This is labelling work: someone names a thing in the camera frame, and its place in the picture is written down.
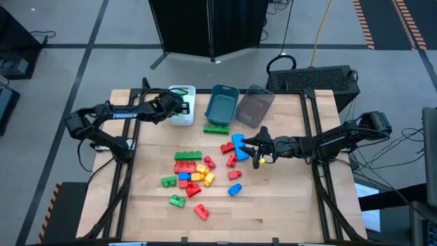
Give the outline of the black perforated computer case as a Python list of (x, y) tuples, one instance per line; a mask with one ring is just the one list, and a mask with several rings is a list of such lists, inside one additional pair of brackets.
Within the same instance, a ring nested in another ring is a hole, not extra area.
[(357, 73), (349, 65), (272, 71), (266, 89), (286, 92), (305, 89), (332, 90), (338, 112), (361, 92)]

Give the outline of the black hazard-edged floor mat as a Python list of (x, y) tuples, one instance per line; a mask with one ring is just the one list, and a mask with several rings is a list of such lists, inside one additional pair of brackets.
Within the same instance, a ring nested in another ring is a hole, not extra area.
[(353, 0), (369, 49), (437, 51), (437, 0)]
[(59, 182), (55, 185), (37, 244), (58, 244), (75, 240), (86, 188), (86, 182)]

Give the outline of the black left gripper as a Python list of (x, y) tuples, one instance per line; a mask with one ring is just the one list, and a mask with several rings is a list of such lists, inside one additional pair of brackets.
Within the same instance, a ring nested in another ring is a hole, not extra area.
[(188, 115), (191, 112), (190, 109), (184, 109), (185, 107), (188, 108), (190, 103), (184, 102), (179, 94), (168, 92), (161, 94), (159, 98), (166, 118), (170, 118), (175, 114)]

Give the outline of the black equipment case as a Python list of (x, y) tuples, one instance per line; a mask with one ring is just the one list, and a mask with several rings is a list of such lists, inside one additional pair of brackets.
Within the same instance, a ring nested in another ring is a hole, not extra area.
[(3, 136), (18, 103), (20, 94), (12, 88), (5, 86), (0, 88), (0, 136)]

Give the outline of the black desk furniture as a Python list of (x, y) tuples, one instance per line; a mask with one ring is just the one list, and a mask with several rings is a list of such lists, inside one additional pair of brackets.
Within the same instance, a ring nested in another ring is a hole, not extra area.
[(426, 183), (360, 197), (362, 211), (410, 207), (412, 246), (437, 246), (437, 186)]

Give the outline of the black aluminium table frame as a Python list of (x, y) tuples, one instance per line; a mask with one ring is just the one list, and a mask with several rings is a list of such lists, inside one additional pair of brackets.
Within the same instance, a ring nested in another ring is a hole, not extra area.
[[(304, 114), (312, 134), (316, 132), (310, 98), (306, 98), (306, 113), (302, 112), (303, 92), (275, 92), (264, 121), (275, 138), (287, 135), (306, 135)], [(121, 204), (111, 217), (109, 237), (119, 234), (122, 241), (181, 243), (323, 243), (319, 201), (315, 191), (313, 172), (302, 159), (278, 159), (275, 164), (262, 164), (253, 169), (252, 160), (237, 162), (242, 177), (229, 180), (232, 168), (225, 166), (229, 154), (222, 155), (221, 144), (231, 141), (226, 135), (204, 134), (207, 124), (203, 115), (210, 94), (196, 95), (195, 121), (191, 126), (173, 126), (169, 120), (154, 125), (139, 123), (135, 162), (125, 210)], [(217, 167), (210, 187), (199, 186), (201, 192), (187, 198), (186, 191), (177, 187), (164, 188), (160, 179), (174, 176), (176, 152), (201, 151), (209, 155)], [(108, 206), (115, 167), (110, 164), (95, 176), (85, 198), (76, 237), (85, 235), (98, 222)], [(342, 162), (330, 165), (331, 181), (339, 210), (357, 234), (367, 238), (358, 203), (352, 171)], [(234, 197), (228, 189), (241, 183), (242, 190)], [(185, 208), (168, 203), (173, 195), (186, 198)], [(194, 206), (203, 204), (210, 211), (204, 221)]]

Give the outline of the red four-stud block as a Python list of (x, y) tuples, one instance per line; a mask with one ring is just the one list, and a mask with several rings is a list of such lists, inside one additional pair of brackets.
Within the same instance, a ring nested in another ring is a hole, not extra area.
[(196, 172), (196, 162), (194, 161), (176, 161), (174, 168), (174, 172), (179, 174), (180, 172), (185, 173), (195, 173)]

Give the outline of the black room divider panel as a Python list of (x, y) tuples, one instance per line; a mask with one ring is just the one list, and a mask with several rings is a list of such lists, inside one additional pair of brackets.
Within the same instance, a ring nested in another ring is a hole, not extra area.
[(165, 54), (217, 57), (259, 46), (269, 0), (148, 0)]

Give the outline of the white plastic bin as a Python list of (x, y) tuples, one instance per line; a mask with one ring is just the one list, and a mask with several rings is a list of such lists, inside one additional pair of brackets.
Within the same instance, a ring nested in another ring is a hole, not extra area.
[(183, 90), (187, 90), (188, 94), (182, 96), (184, 102), (189, 102), (190, 113), (188, 115), (176, 114), (170, 118), (170, 124), (175, 126), (190, 126), (194, 122), (194, 114), (195, 114), (195, 95), (196, 88), (192, 85), (172, 85), (171, 88), (182, 88)]

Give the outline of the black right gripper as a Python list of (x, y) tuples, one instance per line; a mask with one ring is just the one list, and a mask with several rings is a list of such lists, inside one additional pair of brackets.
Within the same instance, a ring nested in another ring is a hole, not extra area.
[[(270, 152), (272, 161), (276, 161), (278, 158), (291, 159), (300, 153), (300, 145), (294, 137), (276, 137), (271, 143), (271, 136), (265, 126), (262, 126), (254, 137), (243, 139), (242, 142), (252, 146), (269, 144), (267, 150)], [(253, 168), (259, 169), (262, 152), (254, 147), (243, 147), (243, 152), (252, 158)]]

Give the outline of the white paper sheet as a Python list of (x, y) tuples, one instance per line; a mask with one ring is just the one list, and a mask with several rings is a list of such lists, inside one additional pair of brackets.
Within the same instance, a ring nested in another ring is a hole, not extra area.
[[(379, 190), (355, 183), (355, 189), (359, 198), (379, 194)], [(374, 232), (381, 232), (380, 210), (369, 210), (362, 212), (365, 228)]]

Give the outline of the clear grey plastic bin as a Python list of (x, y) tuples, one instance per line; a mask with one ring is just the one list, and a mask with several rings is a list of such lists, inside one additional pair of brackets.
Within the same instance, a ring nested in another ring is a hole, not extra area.
[(251, 85), (236, 109), (236, 119), (250, 126), (257, 128), (269, 110), (275, 95), (258, 85)]

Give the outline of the black side desk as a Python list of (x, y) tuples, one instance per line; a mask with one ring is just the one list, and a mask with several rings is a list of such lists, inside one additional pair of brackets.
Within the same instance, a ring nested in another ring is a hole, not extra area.
[(0, 5), (0, 75), (30, 79), (41, 50), (42, 44)]

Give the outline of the blue four-stud block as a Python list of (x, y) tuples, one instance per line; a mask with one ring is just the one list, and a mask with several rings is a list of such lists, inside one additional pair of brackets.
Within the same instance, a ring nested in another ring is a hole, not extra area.
[(242, 142), (242, 140), (244, 139), (244, 135), (241, 133), (235, 133), (231, 136), (231, 138), (238, 161), (247, 160), (249, 158), (249, 155), (240, 149), (240, 147), (246, 146), (246, 144)]

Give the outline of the teal plastic bin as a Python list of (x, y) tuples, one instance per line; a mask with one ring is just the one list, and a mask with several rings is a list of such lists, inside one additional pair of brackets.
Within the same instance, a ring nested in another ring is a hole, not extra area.
[(234, 120), (239, 89), (228, 85), (214, 85), (204, 115), (214, 125), (229, 126)]

